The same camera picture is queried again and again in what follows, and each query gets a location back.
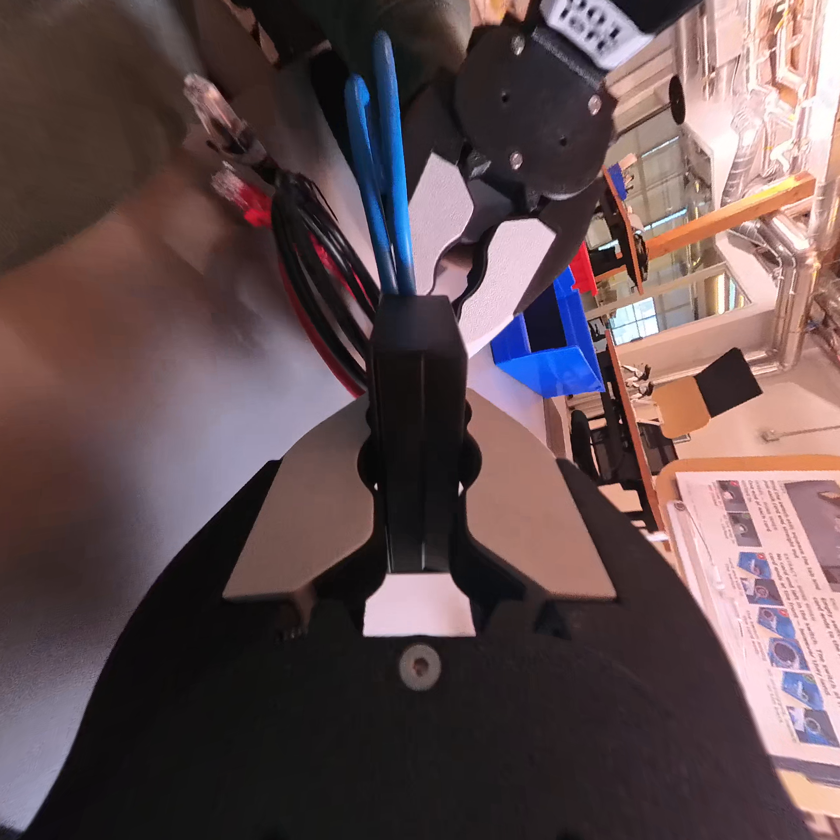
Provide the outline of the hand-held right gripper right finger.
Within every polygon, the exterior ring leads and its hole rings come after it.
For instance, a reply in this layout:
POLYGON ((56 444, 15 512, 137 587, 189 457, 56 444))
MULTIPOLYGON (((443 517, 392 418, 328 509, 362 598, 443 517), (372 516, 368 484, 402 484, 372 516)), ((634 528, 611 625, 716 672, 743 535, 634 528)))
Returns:
POLYGON ((466 526, 482 548, 561 599, 612 601, 615 587, 547 446, 468 389, 467 429, 481 456, 466 526))

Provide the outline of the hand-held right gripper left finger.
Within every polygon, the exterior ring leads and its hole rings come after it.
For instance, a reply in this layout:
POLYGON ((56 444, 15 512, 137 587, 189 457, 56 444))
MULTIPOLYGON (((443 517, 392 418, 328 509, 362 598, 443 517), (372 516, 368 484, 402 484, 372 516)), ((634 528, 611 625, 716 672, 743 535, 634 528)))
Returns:
POLYGON ((362 548, 374 499, 359 456, 371 430, 360 397, 286 453, 224 588, 227 601, 312 601, 314 583, 362 548))

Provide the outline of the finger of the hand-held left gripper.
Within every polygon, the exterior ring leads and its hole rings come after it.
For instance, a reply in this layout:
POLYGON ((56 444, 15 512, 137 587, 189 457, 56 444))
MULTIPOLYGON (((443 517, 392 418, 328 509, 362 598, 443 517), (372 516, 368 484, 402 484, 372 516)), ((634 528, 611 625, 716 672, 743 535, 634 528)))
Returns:
POLYGON ((457 164, 431 153, 408 209, 416 294, 428 296, 439 261, 459 242, 474 213, 474 201, 457 164))
POLYGON ((483 234, 456 317, 467 350, 481 350, 508 326, 555 240, 538 218, 513 218, 483 234))

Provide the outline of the blue plastic bin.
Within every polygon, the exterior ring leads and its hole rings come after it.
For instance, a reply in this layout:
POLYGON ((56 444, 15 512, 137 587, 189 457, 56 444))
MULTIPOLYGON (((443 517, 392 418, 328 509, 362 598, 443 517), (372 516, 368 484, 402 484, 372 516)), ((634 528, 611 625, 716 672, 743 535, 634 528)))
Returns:
POLYGON ((604 392, 571 268, 557 276, 490 346, 496 366, 541 397, 604 392))

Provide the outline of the black network switch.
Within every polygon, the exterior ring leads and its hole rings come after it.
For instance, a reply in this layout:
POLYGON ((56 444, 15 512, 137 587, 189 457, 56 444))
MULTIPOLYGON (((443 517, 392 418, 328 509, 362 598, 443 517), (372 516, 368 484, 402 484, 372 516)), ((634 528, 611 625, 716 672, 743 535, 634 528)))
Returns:
POLYGON ((445 296, 386 296, 367 372, 372 477, 387 570, 448 570, 466 430, 467 353, 445 296))

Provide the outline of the tan and black chair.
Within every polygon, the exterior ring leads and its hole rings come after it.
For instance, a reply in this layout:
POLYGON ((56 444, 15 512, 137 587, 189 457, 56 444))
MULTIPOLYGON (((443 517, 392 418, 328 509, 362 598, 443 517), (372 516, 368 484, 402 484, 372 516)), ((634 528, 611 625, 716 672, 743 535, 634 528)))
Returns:
POLYGON ((733 348, 697 374, 656 385, 653 400, 662 434, 676 441, 762 393, 743 353, 733 348))

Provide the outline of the silver ventilation duct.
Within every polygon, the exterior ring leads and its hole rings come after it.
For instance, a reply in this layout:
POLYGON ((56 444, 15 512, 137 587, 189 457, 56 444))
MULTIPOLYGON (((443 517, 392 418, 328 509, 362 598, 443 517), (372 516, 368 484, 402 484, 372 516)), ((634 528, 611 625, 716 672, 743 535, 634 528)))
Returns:
MULTIPOLYGON (((748 194, 750 176, 763 155, 768 121, 779 102, 778 92, 765 86, 753 87, 736 98, 731 127, 737 134, 737 146, 721 191, 721 209, 734 208, 744 198, 759 197, 748 194)), ((770 345, 748 353, 747 362, 755 375, 790 371, 802 355, 823 258, 838 234, 838 128, 833 132, 825 175, 815 187, 808 228, 797 226, 781 208, 755 213, 731 230, 736 239, 771 252, 780 269, 770 345)))

